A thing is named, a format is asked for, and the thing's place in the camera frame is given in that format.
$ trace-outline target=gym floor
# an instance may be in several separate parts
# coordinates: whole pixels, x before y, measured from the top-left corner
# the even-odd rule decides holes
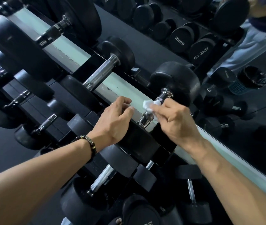
[[[104,41],[108,36],[115,35],[122,38],[132,48],[136,62],[139,66],[145,68],[149,72],[153,72],[161,63],[175,60],[184,64],[186,61],[168,51],[158,43],[139,33],[135,29],[121,22],[111,14],[97,8],[102,20],[103,32],[100,38],[100,42]],[[174,14],[163,9],[165,18],[174,17]],[[264,72],[266,72],[266,52],[260,57],[251,62],[252,65],[257,66]],[[8,90],[17,91],[13,87],[8,87]],[[259,109],[266,107],[266,87],[259,90],[249,92],[248,94],[240,97],[247,101],[253,101],[257,103]],[[26,102],[28,107],[34,110],[35,117],[41,120],[45,119],[45,115],[41,114],[30,104],[33,101]],[[246,122],[246,126],[250,126],[249,123],[266,124],[266,108],[259,111],[259,115],[255,119]],[[22,163],[28,159],[31,159],[36,151],[31,151],[19,145],[14,140],[14,131],[9,129],[0,128],[0,172]],[[56,193],[37,213],[30,225],[59,225],[63,219],[63,213],[60,209],[60,195],[61,190]]]

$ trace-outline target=white tissue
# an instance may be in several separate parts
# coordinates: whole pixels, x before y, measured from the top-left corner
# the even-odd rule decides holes
[[[152,101],[152,100],[145,100],[145,101],[143,102],[142,107],[143,107],[144,109],[146,109],[147,112],[152,113],[153,110],[150,108],[150,106],[151,106],[152,104],[155,104],[155,105],[161,106],[161,102],[160,102],[160,100],[155,100],[155,101]],[[159,122],[158,118],[157,118],[155,115],[154,115],[154,120]]]

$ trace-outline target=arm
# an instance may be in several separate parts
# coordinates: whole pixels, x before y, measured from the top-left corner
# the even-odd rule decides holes
[[[266,16],[266,5],[261,5],[259,0],[248,0],[250,3],[250,16],[260,18]]]
[[[162,130],[198,164],[232,223],[266,224],[266,194],[200,135],[190,110],[172,99],[166,99],[162,106],[153,105],[152,109]]]
[[[128,103],[130,99],[119,97],[88,134],[97,152],[124,137],[133,115]],[[0,173],[0,225],[30,221],[34,212],[90,158],[89,143],[78,140]]]

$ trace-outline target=25kg label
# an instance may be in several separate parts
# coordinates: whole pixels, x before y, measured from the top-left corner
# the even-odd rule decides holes
[[[180,40],[177,36],[176,36],[176,41],[178,41],[182,46],[184,46],[185,45],[185,43],[182,41],[182,40]]]
[[[202,56],[204,53],[206,53],[209,50],[209,47],[206,47],[203,51],[201,51],[198,55],[193,57],[194,60],[197,60],[200,56]]]

